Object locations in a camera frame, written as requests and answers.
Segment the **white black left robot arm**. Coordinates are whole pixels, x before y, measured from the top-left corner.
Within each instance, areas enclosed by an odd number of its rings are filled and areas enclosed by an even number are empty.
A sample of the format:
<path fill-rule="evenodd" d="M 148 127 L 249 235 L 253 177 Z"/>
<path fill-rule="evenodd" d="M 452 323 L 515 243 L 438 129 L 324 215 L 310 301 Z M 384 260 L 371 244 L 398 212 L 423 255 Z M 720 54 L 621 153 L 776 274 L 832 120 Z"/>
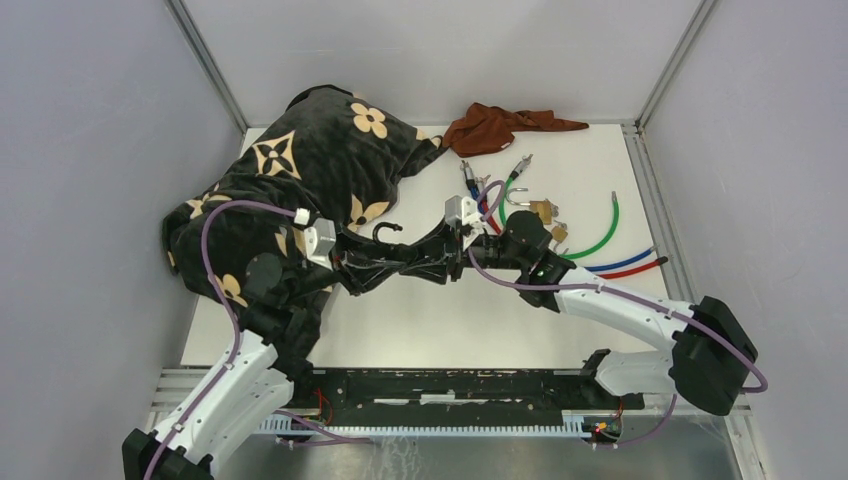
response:
<path fill-rule="evenodd" d="M 287 355 L 289 326 L 307 311 L 265 315 L 256 303 L 236 319 L 235 338 L 177 408 L 150 432 L 122 445 L 128 479 L 212 479 L 253 434 L 282 435 L 291 446 L 370 443 L 408 434 L 405 427 L 332 426 L 297 415 L 313 397 L 313 378 Z"/>

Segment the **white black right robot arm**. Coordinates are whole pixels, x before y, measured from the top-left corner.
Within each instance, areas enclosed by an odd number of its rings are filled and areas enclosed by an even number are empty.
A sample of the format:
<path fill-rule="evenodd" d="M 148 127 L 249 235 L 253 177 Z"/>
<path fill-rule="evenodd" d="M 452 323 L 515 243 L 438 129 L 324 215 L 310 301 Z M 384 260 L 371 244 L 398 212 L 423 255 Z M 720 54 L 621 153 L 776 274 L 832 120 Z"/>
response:
<path fill-rule="evenodd" d="M 692 304 L 640 293 L 558 256 L 551 239 L 527 212 L 511 215 L 499 235 L 442 221 L 407 247 L 410 264 L 402 273 L 444 283 L 472 268 L 535 308 L 593 320 L 649 345 L 643 352 L 603 351 L 590 358 L 577 392 L 591 408 L 616 396 L 671 394 L 726 416 L 740 394 L 767 390 L 758 351 L 725 302 L 706 296 Z"/>

